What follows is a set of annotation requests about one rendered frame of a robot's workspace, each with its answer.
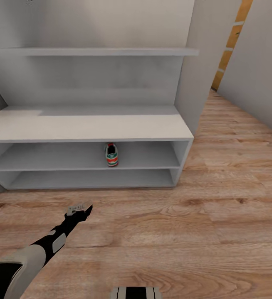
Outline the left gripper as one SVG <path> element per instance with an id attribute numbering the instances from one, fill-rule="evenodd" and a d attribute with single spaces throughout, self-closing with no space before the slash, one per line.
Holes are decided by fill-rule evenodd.
<path id="1" fill-rule="evenodd" d="M 65 214 L 65 221 L 69 221 L 72 224 L 72 229 L 75 228 L 75 226 L 82 221 L 86 221 L 88 216 L 91 214 L 93 206 L 91 205 L 86 211 L 77 211 L 72 216 L 67 216 L 67 213 Z"/>

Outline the robot trunk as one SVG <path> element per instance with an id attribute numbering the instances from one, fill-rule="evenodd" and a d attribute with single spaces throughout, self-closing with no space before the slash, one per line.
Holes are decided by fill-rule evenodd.
<path id="1" fill-rule="evenodd" d="M 163 299 L 159 287 L 113 287 L 109 299 Z"/>

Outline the gym shoe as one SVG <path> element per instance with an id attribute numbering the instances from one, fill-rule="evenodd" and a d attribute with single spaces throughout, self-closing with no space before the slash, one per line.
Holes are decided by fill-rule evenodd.
<path id="1" fill-rule="evenodd" d="M 106 142 L 104 146 L 104 152 L 106 155 L 106 162 L 109 167 L 116 166 L 118 164 L 118 154 L 115 142 Z"/>

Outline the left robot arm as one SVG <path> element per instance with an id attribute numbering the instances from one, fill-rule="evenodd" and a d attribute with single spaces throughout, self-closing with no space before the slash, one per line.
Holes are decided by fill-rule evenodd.
<path id="1" fill-rule="evenodd" d="M 53 256 L 66 244 L 75 226 L 86 221 L 93 206 L 86 211 L 86 204 L 67 207 L 65 220 L 39 241 L 26 248 L 0 258 L 0 299 L 20 299 Z"/>

